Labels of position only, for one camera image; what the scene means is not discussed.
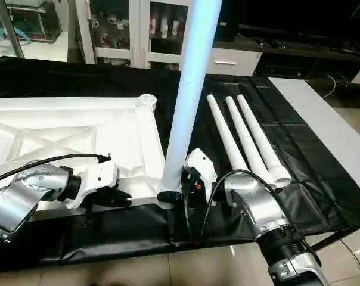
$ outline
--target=tiled floor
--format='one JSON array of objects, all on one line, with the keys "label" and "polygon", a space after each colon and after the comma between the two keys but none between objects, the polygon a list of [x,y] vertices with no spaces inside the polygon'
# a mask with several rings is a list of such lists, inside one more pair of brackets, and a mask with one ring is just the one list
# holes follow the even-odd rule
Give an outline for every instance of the tiled floor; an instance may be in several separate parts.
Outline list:
[{"label": "tiled floor", "polygon": [[[329,234],[308,237],[310,244]],[[344,239],[360,259],[360,231]],[[318,252],[334,286],[360,286],[360,268],[341,243]],[[0,273],[0,286],[272,286],[255,243],[60,268]]]},{"label": "tiled floor", "polygon": [[[48,61],[67,61],[68,37],[63,32],[54,43],[27,43],[20,41],[21,49],[25,58],[33,58]],[[0,41],[0,56],[15,57],[11,42],[9,40]]]},{"label": "tiled floor", "polygon": [[358,108],[335,108],[335,110],[360,135],[360,109],[358,109]]}]

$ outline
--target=black cable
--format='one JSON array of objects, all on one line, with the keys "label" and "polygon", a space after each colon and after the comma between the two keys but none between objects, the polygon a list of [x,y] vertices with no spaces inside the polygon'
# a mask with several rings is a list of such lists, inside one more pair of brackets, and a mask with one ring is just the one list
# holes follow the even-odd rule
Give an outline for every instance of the black cable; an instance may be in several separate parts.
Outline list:
[{"label": "black cable", "polygon": [[343,241],[343,240],[340,240],[343,245],[348,249],[349,252],[351,252],[353,258],[355,258],[357,264],[359,265],[359,268],[360,268],[360,260],[357,258],[357,256],[353,253],[353,251],[351,250],[351,248],[348,247],[348,245]]},{"label": "black cable", "polygon": [[99,162],[109,161],[111,159],[110,157],[106,157],[106,156],[99,155],[99,154],[68,154],[68,155],[56,156],[56,157],[52,157],[52,158],[48,158],[48,159],[43,159],[43,160],[40,160],[37,162],[29,163],[29,164],[26,164],[25,166],[22,166],[22,167],[14,169],[12,171],[9,171],[7,173],[4,173],[4,174],[0,175],[0,181],[9,176],[15,175],[17,173],[20,173],[22,171],[25,171],[27,169],[30,169],[30,168],[33,168],[33,167],[36,167],[39,165],[43,165],[43,164],[50,163],[53,161],[58,161],[58,160],[63,160],[63,159],[68,159],[68,158],[78,158],[78,157],[97,158]]},{"label": "black cable", "polygon": [[184,213],[185,213],[185,221],[187,222],[187,229],[190,236],[190,241],[192,241],[192,229],[190,224],[190,217],[188,215],[188,201],[189,201],[189,194],[190,191],[188,188],[184,190],[184,197],[183,197],[183,203],[184,203]]},{"label": "black cable", "polygon": [[[225,175],[223,175],[220,180],[218,180],[217,184],[215,185],[211,195],[210,195],[210,198],[209,198],[209,201],[208,201],[208,205],[207,205],[207,208],[206,208],[206,211],[205,211],[205,215],[204,215],[204,222],[201,226],[201,230],[200,230],[200,235],[198,236],[198,241],[201,240],[201,237],[203,235],[203,232],[204,232],[204,227],[205,227],[205,224],[206,224],[206,220],[207,220],[207,217],[208,217],[208,214],[209,214],[209,210],[210,210],[210,206],[212,205],[212,201],[213,201],[213,196],[215,195],[215,192],[218,188],[218,186],[221,184],[222,181],[224,181],[226,179],[226,177],[230,176],[230,175],[233,175],[233,174],[236,174],[236,173],[244,173],[244,174],[247,174],[249,176],[251,176],[252,178],[255,178],[257,181],[259,181],[263,186],[265,186],[266,189],[269,190],[270,194],[273,196],[274,200],[277,201],[278,205],[280,206],[281,210],[283,211],[283,213],[285,214],[285,217],[287,218],[288,222],[290,223],[290,225],[294,228],[294,230],[300,234],[299,230],[298,230],[298,227],[296,226],[296,224],[293,222],[293,220],[291,219],[291,215],[290,213],[288,212],[287,208],[285,207],[285,205],[283,204],[282,200],[280,199],[279,195],[273,190],[273,188],[271,186],[269,186],[269,184],[267,182],[265,182],[265,180],[263,180],[260,176],[258,176],[257,174],[254,174],[253,172],[251,171],[248,171],[248,170],[240,170],[240,169],[237,169],[237,170],[233,170],[233,171],[230,171],[228,173],[226,173]],[[322,263],[318,257],[318,255],[316,254],[315,250],[306,242],[306,240],[304,238],[302,238],[302,243],[303,245],[306,247],[307,251],[310,252],[315,260],[318,262],[318,264],[321,266]]]}]

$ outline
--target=white cabinet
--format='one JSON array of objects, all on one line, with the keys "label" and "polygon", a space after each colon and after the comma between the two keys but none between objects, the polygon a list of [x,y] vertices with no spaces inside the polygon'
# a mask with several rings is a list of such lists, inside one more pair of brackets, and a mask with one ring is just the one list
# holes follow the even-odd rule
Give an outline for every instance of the white cabinet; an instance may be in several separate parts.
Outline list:
[{"label": "white cabinet", "polygon": [[76,0],[83,53],[131,67],[180,63],[193,0]]},{"label": "white cabinet", "polygon": [[252,76],[261,55],[260,52],[213,48],[207,73]]}]

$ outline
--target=white cylindrical column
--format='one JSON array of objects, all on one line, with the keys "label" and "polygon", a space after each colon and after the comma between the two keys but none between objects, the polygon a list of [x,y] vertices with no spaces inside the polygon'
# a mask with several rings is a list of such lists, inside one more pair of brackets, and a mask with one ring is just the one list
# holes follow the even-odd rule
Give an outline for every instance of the white cylindrical column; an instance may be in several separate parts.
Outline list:
[{"label": "white cylindrical column", "polygon": [[287,186],[289,183],[291,183],[290,174],[288,173],[287,169],[282,166],[244,96],[240,94],[237,99],[246,122],[252,132],[253,138],[256,141],[258,149],[262,155],[263,160],[265,161],[266,167],[275,181],[276,186],[278,188]]},{"label": "white cylindrical column", "polygon": [[222,0],[195,0],[190,19],[184,66],[173,115],[166,163],[159,191],[177,192],[181,189],[180,178],[188,152],[193,124],[203,88],[206,69],[212,50],[213,38]]},{"label": "white cylindrical column", "polygon": [[246,163],[240,153],[240,150],[237,147],[237,144],[234,141],[232,133],[229,130],[227,123],[222,116],[220,108],[217,105],[215,97],[210,94],[207,96],[210,110],[212,111],[213,118],[216,122],[216,126],[218,132],[220,133],[220,137],[222,143],[224,144],[226,154],[228,155],[230,165],[233,170],[236,169],[244,169],[247,170]]},{"label": "white cylindrical column", "polygon": [[244,120],[242,119],[240,112],[234,103],[233,97],[227,97],[225,100],[226,104],[228,105],[230,114],[232,115],[238,137],[240,138],[242,147],[244,148],[250,169],[253,173],[264,179],[272,188],[275,188],[276,186],[274,179],[266,169],[266,166],[263,163],[260,154],[258,153],[256,144],[253,142],[252,136],[250,135],[249,130],[247,130]]}]

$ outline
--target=white desk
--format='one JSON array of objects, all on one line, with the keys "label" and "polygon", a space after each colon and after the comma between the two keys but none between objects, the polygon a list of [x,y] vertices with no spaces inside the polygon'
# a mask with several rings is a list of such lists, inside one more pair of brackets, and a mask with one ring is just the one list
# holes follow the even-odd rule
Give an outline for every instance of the white desk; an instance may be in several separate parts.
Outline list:
[{"label": "white desk", "polygon": [[304,80],[270,81],[360,187],[360,135]]}]

